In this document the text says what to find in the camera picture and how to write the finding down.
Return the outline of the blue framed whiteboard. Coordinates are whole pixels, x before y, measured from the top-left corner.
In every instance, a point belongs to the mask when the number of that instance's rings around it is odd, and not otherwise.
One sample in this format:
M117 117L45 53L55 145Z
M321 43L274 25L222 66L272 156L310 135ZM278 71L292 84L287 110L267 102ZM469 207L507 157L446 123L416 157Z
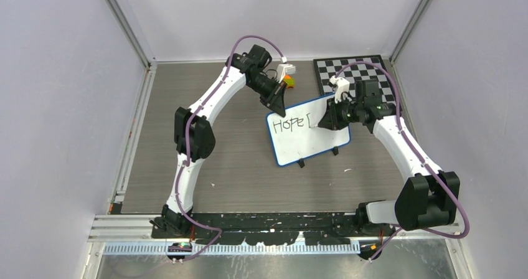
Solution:
M326 112L310 112L309 103L315 99L289 106L285 117L272 112L266 116L277 165L283 167L295 164L351 142L352 135L348 127L337 131L309 128L310 125L317 125Z

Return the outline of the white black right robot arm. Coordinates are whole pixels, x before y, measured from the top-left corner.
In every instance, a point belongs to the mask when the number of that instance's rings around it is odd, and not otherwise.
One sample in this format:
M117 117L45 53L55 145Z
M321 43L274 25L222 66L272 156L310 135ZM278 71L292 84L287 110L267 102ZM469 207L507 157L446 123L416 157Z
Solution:
M358 206L357 231L368 236L380 224L398 225L407 231L452 224L460 180L456 173L443 171L427 159L404 127L400 107L383 101L376 80L357 82L354 96L349 94L350 82L345 78L333 76L329 84L334 96L327 100L317 126L337 131L361 123L383 144L405 181L396 200Z

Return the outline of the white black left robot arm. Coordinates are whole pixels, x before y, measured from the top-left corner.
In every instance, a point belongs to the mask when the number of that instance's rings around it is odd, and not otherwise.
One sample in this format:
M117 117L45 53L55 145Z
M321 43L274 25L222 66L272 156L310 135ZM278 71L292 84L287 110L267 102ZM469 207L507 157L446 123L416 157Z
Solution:
M211 87L188 108L179 107L176 110L176 176L161 216L153 222L156 227L169 231L177 238L183 238L190 232L191 222L188 218L193 208L194 189L200 169L216 144L212 126L238 91L243 87L251 88L268 110L285 116L284 78L294 74L296 67L282 57L275 76L269 77L265 68L270 63L270 53L259 45L254 45L247 53L233 52Z

